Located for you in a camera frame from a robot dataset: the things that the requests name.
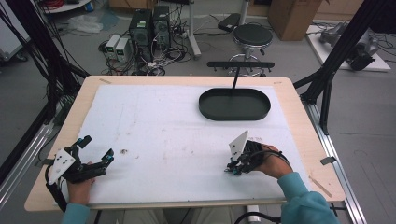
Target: blue sleeve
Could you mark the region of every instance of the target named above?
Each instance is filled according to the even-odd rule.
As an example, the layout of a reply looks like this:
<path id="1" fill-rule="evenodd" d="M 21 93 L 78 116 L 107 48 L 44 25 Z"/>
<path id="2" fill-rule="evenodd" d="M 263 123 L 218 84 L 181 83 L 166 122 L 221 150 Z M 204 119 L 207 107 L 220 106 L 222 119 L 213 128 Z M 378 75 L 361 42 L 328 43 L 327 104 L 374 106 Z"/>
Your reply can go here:
<path id="1" fill-rule="evenodd" d="M 62 224 L 85 224 L 90 215 L 90 208 L 78 203 L 69 203 L 62 218 Z"/>
<path id="2" fill-rule="evenodd" d="M 339 223 L 326 199 L 318 192 L 308 191 L 298 173 L 284 175 L 277 183 L 287 200 L 282 204 L 282 224 Z"/>

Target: gray floor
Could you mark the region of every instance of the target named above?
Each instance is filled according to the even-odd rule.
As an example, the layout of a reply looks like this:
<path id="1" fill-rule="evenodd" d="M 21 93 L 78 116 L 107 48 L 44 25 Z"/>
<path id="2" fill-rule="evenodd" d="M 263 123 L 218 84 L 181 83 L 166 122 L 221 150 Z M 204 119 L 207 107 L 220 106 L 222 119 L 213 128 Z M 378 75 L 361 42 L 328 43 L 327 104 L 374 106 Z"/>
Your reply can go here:
<path id="1" fill-rule="evenodd" d="M 59 15 L 56 20 L 64 22 L 68 18 L 83 14 L 82 10 Z M 102 18 L 105 30 L 97 35 L 72 32 L 65 34 L 62 40 L 84 69 L 93 75 L 100 75 L 106 69 L 105 58 L 98 51 L 98 46 L 107 40 L 111 34 L 123 33 L 128 29 L 129 21 L 117 19 L 105 8 L 96 10 L 91 15 Z M 196 27 L 211 17 L 196 20 Z M 265 19 L 249 18 L 268 25 Z M 205 27 L 216 27 L 215 22 L 205 23 Z M 227 76 L 227 71 L 206 67 L 209 61 L 221 61 L 239 52 L 232 41 L 231 35 L 196 36 L 202 51 L 198 61 L 173 63 L 165 67 L 166 76 Z M 396 38 L 389 36 L 389 41 L 396 44 Z M 272 45 L 265 51 L 262 59 L 274 62 L 276 67 L 268 77 L 288 77 L 297 81 L 306 77 L 320 67 L 319 61 L 307 40 L 298 42 L 281 42 L 274 35 Z M 384 51 L 378 54 L 383 59 L 396 61 Z M 340 161 L 346 175 L 361 205 L 368 223 L 396 223 L 396 64 L 389 63 L 392 68 L 387 73 L 352 72 L 339 70 L 333 81 L 332 102 L 329 117 L 329 131 L 337 149 Z M 9 152 L 16 146 L 24 132 L 33 122 L 35 116 L 46 103 L 46 81 L 35 68 L 32 60 L 21 63 L 12 60 L 0 67 L 0 162 L 3 162 Z M 39 168 L 32 166 L 0 211 L 1 223 L 57 223 L 62 217 L 61 212 L 31 213 L 23 208 L 30 193 Z M 236 214 L 243 213 L 243 208 L 237 207 Z M 280 214 L 279 205 L 261 206 L 261 211 L 272 216 Z M 187 209 L 169 209 L 165 213 L 170 223 L 179 223 Z M 90 223 L 93 223 L 95 213 L 92 212 Z M 347 213 L 338 212 L 342 223 L 350 223 Z M 100 223 L 114 223 L 113 211 L 105 211 Z"/>

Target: power supply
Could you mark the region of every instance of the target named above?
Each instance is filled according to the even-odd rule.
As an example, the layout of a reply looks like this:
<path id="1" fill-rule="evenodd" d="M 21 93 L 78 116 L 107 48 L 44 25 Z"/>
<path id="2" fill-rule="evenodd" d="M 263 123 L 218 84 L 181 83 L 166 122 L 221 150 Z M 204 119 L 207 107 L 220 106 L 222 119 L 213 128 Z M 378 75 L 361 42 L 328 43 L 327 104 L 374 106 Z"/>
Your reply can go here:
<path id="1" fill-rule="evenodd" d="M 116 46 L 117 60 L 119 63 L 128 63 L 132 57 L 131 44 L 128 37 L 122 37 Z"/>
<path id="2" fill-rule="evenodd" d="M 114 59 L 117 60 L 117 54 L 116 54 L 116 46 L 119 43 L 121 36 L 120 35 L 113 35 L 111 38 L 108 40 L 106 43 L 106 57 L 108 59 Z"/>

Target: robotic hand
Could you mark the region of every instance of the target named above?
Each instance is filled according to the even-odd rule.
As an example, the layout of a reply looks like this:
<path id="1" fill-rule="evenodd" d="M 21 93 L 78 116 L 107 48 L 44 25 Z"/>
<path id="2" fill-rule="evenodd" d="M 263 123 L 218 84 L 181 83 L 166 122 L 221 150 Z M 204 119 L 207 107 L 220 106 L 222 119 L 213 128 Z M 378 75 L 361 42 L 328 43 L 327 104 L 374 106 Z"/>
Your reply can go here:
<path id="1" fill-rule="evenodd" d="M 239 137 L 233 140 L 230 144 L 232 153 L 231 162 L 227 164 L 225 172 L 231 172 L 234 175 L 241 175 L 242 173 L 249 173 L 256 169 L 264 162 L 266 156 L 275 155 L 280 159 L 289 163 L 288 159 L 281 151 L 264 150 L 262 144 L 247 140 L 248 131 L 242 133 Z"/>
<path id="2" fill-rule="evenodd" d="M 71 183 L 79 183 L 87 179 L 105 175 L 106 168 L 114 161 L 114 152 L 112 149 L 109 149 L 102 158 L 102 161 L 91 165 L 83 164 L 78 156 L 78 152 L 87 146 L 91 140 L 91 137 L 87 135 L 84 139 L 79 138 L 71 147 L 60 149 L 56 154 L 55 160 L 51 161 L 47 167 L 47 189 L 63 211 L 66 209 L 67 202 L 62 195 L 61 189 L 56 184 L 61 176 Z M 52 167 L 52 172 L 49 177 L 50 167 Z"/>
<path id="3" fill-rule="evenodd" d="M 346 22 L 338 23 L 334 28 L 323 31 L 320 35 L 319 42 L 329 43 L 330 46 L 334 47 L 346 28 Z M 366 31 L 359 40 L 358 44 L 347 56 L 346 62 L 353 70 L 360 71 L 375 61 L 372 56 L 378 50 L 378 39 L 374 36 L 369 36 L 369 33 Z"/>

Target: black tray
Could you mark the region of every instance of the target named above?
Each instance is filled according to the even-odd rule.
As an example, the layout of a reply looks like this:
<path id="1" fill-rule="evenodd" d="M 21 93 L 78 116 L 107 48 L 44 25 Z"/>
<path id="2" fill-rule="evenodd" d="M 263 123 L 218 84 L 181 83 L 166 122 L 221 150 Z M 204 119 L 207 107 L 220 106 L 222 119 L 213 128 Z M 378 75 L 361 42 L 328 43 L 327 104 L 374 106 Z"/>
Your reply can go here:
<path id="1" fill-rule="evenodd" d="M 199 110 L 213 120 L 258 120 L 271 109 L 268 97 L 253 89 L 215 88 L 199 98 Z"/>

